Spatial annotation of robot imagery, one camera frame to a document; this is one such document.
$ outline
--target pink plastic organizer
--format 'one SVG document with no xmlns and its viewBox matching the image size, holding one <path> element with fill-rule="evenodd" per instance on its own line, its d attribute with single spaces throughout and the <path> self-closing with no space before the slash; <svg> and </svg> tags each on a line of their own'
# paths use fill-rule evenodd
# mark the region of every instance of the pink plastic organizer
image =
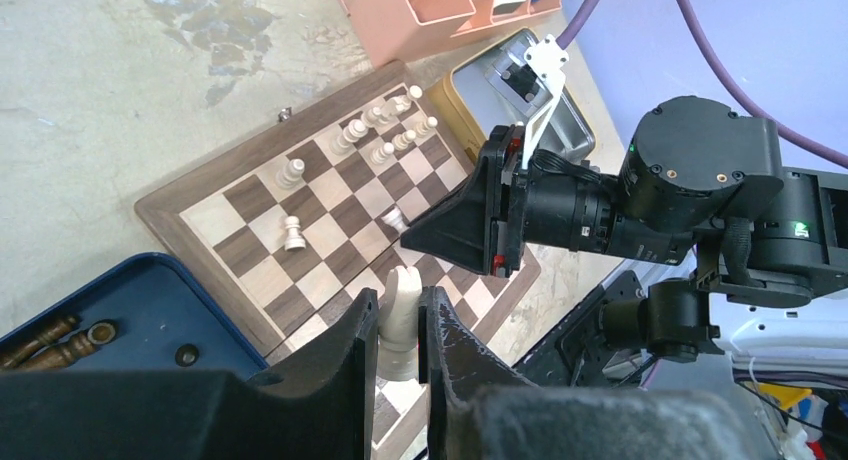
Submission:
<svg viewBox="0 0 848 460">
<path fill-rule="evenodd" d="M 513 13 L 493 15 L 495 0 L 339 1 L 375 67 L 510 33 L 562 7 L 562 0 L 527 0 Z"/>
</svg>

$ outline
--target wooden chess piece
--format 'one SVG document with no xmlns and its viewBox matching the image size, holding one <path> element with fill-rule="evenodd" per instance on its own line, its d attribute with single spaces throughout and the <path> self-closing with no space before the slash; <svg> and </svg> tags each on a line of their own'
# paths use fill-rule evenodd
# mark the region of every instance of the wooden chess piece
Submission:
<svg viewBox="0 0 848 460">
<path fill-rule="evenodd" d="M 42 347 L 49 347 L 60 338 L 76 330 L 79 318 L 76 315 L 65 315 L 53 319 L 51 322 L 35 332 L 34 336 L 18 345 L 8 353 L 0 354 L 0 369 L 15 368 Z"/>
</svg>

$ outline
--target concrete floor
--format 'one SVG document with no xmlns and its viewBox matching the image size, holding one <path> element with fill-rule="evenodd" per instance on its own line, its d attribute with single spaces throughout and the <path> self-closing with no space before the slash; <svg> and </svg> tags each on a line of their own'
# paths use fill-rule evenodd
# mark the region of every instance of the concrete floor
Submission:
<svg viewBox="0 0 848 460">
<path fill-rule="evenodd" d="M 412 68 L 427 86 L 480 48 Z M 617 171 L 619 138 L 569 51 L 590 158 Z M 144 193 L 370 69 L 336 0 L 0 0 L 0 333 L 161 250 L 133 213 Z M 536 251 L 542 277 L 494 341 L 510 362 L 617 263 Z"/>
</svg>

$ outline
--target chessboard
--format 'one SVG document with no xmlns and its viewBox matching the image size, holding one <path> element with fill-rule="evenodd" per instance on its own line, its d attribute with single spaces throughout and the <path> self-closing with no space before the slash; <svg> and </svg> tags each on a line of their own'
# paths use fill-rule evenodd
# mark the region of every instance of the chessboard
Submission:
<svg viewBox="0 0 848 460">
<path fill-rule="evenodd" d="M 177 256 L 245 337 L 271 363 L 332 325 L 362 288 L 382 295 L 388 271 L 418 268 L 424 285 L 445 288 L 464 324 L 482 340 L 497 331 L 539 275 L 525 266 L 509 280 L 479 277 L 400 247 L 380 217 L 397 207 L 411 221 L 456 188 L 473 166 L 426 98 L 370 129 L 345 154 L 330 144 L 363 111 L 415 82 L 389 64 L 145 196 L 136 212 Z M 428 117 L 439 124 L 388 161 L 371 152 Z M 302 181 L 276 175 L 301 159 Z M 283 220 L 300 219 L 306 248 L 283 248 Z M 398 458 L 426 422 L 426 389 L 378 379 L 375 457 Z"/>
</svg>

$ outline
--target blue container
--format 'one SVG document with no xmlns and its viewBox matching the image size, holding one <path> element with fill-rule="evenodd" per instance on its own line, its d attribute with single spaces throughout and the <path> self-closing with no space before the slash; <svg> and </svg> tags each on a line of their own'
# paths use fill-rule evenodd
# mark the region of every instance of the blue container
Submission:
<svg viewBox="0 0 848 460">
<path fill-rule="evenodd" d="M 81 329 L 105 319 L 118 323 L 112 343 L 68 370 L 179 369 L 174 355 L 187 343 L 200 351 L 192 370 L 223 369 L 247 379 L 268 366 L 188 269 L 168 255 L 124 260 L 0 339 L 0 350 L 29 338 L 41 320 L 68 314 L 80 317 Z"/>
</svg>

